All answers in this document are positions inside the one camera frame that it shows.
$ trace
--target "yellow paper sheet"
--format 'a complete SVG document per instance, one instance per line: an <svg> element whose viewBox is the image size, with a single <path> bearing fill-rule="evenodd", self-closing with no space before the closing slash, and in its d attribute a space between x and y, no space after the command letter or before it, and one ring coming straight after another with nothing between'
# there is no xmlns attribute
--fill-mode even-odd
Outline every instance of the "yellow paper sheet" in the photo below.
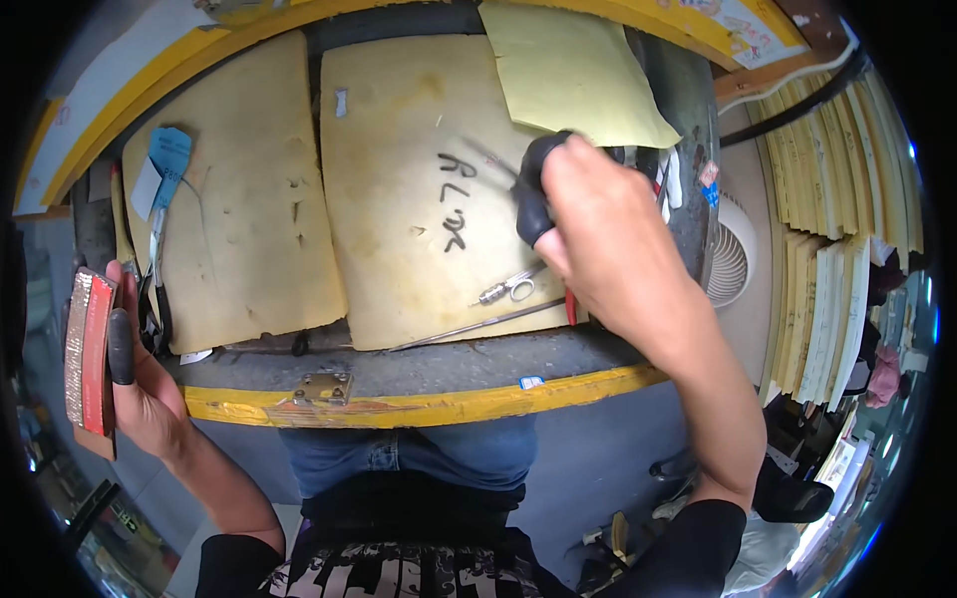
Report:
<svg viewBox="0 0 957 598"><path fill-rule="evenodd" d="M620 24L581 12L483 2L512 121L572 129L597 145L671 147L680 135L658 113Z"/></svg>

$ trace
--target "blue tag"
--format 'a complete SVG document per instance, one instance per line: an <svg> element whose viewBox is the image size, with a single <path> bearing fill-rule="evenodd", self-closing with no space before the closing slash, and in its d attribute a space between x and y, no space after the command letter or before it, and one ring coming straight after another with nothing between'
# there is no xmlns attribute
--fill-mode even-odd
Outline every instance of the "blue tag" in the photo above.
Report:
<svg viewBox="0 0 957 598"><path fill-rule="evenodd" d="M189 164L189 150L192 140L179 129L158 128L149 136L149 159L156 171L163 177L160 188L153 200L153 209L168 208L173 199L176 186Z"/></svg>
<svg viewBox="0 0 957 598"><path fill-rule="evenodd" d="M519 378L519 386L522 387L522 390L540 387L544 383L545 380L542 380L542 376L525 376L524 378Z"/></svg>
<svg viewBox="0 0 957 598"><path fill-rule="evenodd" d="M718 182L715 181L708 187L702 187L701 192L704 193L704 199L708 200L708 205L712 208L718 207Z"/></svg>

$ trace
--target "gray floor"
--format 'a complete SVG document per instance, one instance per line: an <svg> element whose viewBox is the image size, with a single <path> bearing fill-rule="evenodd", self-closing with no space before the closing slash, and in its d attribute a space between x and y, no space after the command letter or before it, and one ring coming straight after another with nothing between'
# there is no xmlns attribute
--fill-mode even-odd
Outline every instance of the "gray floor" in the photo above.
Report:
<svg viewBox="0 0 957 598"><path fill-rule="evenodd" d="M31 390L44 401L81 470L96 484L118 481L154 528L181 554L204 519L201 505L155 457L118 434L118 460L110 464L72 441L63 410L59 309L69 291L72 226L68 220L29 223L26 234L31 331L26 358ZM52 284L44 285L43 279ZM267 428L197 421L197 425L259 484L274 503L299 502L278 433ZM608 525L622 510L633 537L665 490L648 476L652 462L684 444L684 421L674 386L645 388L598 403L542 413L540 456L527 480L522 507L509 520L528 534L540 562L573 586L587 551L582 534Z"/></svg>

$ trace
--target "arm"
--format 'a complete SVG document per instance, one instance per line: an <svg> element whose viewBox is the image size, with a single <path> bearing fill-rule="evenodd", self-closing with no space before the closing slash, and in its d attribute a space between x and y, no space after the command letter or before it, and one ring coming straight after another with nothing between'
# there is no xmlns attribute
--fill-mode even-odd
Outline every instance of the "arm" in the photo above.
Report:
<svg viewBox="0 0 957 598"><path fill-rule="evenodd" d="M122 304L110 314L108 356L117 425L163 461L206 507L224 534L252 536L285 554L285 536L256 483L189 420L176 382L140 342L136 282L111 261L106 275L120 282Z"/></svg>
<svg viewBox="0 0 957 598"><path fill-rule="evenodd" d="M719 498L747 512L764 459L764 418L648 179L572 136L548 154L542 182L556 228L535 251L592 314L674 380L701 465L692 501Z"/></svg>

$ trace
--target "white cable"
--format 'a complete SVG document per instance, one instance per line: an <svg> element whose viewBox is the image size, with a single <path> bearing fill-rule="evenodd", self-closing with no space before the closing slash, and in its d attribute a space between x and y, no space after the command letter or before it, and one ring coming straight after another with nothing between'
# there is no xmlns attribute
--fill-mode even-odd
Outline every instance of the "white cable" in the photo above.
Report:
<svg viewBox="0 0 957 598"><path fill-rule="evenodd" d="M786 85L789 81L792 81L796 78L804 77L805 75L813 75L815 73L820 73L822 71L830 71L831 69L836 69L840 65L847 62L847 59L851 56L851 52L853 52L854 48L857 47L858 41L857 41L857 36L851 33L851 28L847 26L847 23L844 23L844 19L841 19L841 24L844 25L844 31L847 33L848 42L847 42L847 47L844 48L844 52L840 53L840 56L838 56L831 62L825 62L824 64L813 64L811 66L802 67L794 71L790 75L784 77L777 83L775 83L774 86L768 89L766 92L755 94L753 96L743 96L741 98L736 98L732 100L731 102L722 106L722 108L718 111L718 116L724 114L725 112L727 112L728 110L730 110L731 108L739 104L743 104L749 101L757 101L757 100L763 100L765 98L769 98L777 90L784 87L784 85Z"/></svg>

